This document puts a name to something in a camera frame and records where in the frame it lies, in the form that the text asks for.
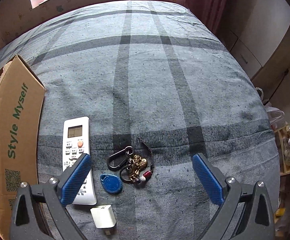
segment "keychain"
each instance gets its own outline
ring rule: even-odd
[[[151,154],[152,162],[150,165],[150,170],[146,171],[143,175],[140,176],[140,172],[146,169],[148,161],[146,158],[143,158],[140,155],[133,153],[133,147],[127,146],[124,150],[121,150],[117,153],[114,153],[107,159],[107,166],[111,171],[118,171],[121,180],[125,183],[134,183],[141,184],[145,183],[153,174],[154,163],[153,163],[153,151],[152,149],[141,139],[139,140],[147,147]],[[125,155],[125,159],[117,166],[111,166],[110,163],[117,158],[118,156]],[[125,179],[122,177],[122,172],[126,170],[129,178]]]

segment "gray fabric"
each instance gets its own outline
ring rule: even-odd
[[[198,152],[226,176],[264,180],[277,206],[278,153],[258,94],[186,8],[157,1],[84,7],[0,49],[0,68],[16,53],[46,87],[40,182],[62,172],[64,121],[90,119],[97,204],[112,204],[117,226],[106,237],[95,228],[90,206],[68,206],[88,239],[196,239],[217,209],[193,171],[191,156]],[[119,195],[109,195],[99,180],[113,173],[106,158],[127,145],[147,155],[137,136],[154,149],[154,175],[144,189],[124,184]]]

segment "remote control screen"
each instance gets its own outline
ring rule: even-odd
[[[83,135],[83,126],[73,126],[68,128],[68,138],[73,138]]]

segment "white charger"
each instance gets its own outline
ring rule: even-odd
[[[103,205],[91,209],[91,214],[97,228],[104,228],[106,235],[110,235],[109,228],[116,224],[112,205]]]

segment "blue key fob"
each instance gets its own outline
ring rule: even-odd
[[[118,193],[122,190],[122,181],[119,177],[112,174],[102,174],[101,183],[108,193]]]

